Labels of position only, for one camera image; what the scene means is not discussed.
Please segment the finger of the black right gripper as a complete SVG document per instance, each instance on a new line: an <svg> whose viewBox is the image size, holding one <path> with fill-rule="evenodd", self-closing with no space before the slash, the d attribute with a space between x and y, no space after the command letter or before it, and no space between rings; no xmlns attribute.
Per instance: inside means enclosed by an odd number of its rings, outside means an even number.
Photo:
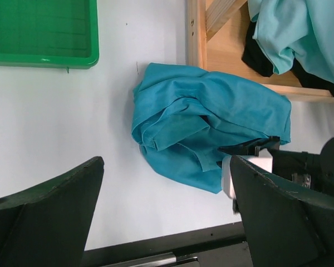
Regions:
<svg viewBox="0 0 334 267"><path fill-rule="evenodd" d="M228 155L259 155L263 149L278 150L280 146L280 137L270 136L268 138L259 138L250 140L234 146L222 146L218 151Z"/></svg>

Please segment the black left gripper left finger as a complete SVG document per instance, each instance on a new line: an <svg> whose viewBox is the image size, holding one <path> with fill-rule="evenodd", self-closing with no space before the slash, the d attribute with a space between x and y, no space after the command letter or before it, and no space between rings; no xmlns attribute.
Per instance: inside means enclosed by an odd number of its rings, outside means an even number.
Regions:
<svg viewBox="0 0 334 267"><path fill-rule="evenodd" d="M80 266L104 176L95 156L0 198L0 266Z"/></svg>

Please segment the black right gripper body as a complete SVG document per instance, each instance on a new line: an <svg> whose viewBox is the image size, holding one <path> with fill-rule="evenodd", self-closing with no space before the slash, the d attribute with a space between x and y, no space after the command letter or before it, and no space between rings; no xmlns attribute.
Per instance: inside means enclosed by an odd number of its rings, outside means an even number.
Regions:
<svg viewBox="0 0 334 267"><path fill-rule="evenodd" d="M319 154L276 149L269 149L268 152L273 157L273 174L314 191L323 190Z"/></svg>

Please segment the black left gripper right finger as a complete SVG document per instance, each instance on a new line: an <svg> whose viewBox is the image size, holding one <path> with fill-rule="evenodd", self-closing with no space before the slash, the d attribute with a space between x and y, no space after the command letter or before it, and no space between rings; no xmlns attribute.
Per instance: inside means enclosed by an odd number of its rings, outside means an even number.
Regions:
<svg viewBox="0 0 334 267"><path fill-rule="evenodd" d="M334 197L240 156L233 186L254 266L334 266Z"/></svg>

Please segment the teal blue t shirt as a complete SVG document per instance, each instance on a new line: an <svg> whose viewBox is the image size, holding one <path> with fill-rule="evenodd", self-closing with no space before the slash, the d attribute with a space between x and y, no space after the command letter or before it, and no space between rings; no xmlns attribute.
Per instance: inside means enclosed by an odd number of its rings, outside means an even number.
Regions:
<svg viewBox="0 0 334 267"><path fill-rule="evenodd" d="M153 170L219 193L220 147L277 136L291 140L291 103L248 79L151 63L134 89L131 135Z"/></svg>

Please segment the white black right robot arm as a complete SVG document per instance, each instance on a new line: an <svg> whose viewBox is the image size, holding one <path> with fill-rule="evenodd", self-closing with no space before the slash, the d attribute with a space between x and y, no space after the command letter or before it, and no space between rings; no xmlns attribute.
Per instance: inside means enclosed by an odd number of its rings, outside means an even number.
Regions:
<svg viewBox="0 0 334 267"><path fill-rule="evenodd" d="M265 171L269 171L303 187L334 195L334 137L329 139L319 154L280 150L278 136L254 139L218 151L225 157L217 162L222 170L221 187L235 200L230 161L233 155L241 156Z"/></svg>

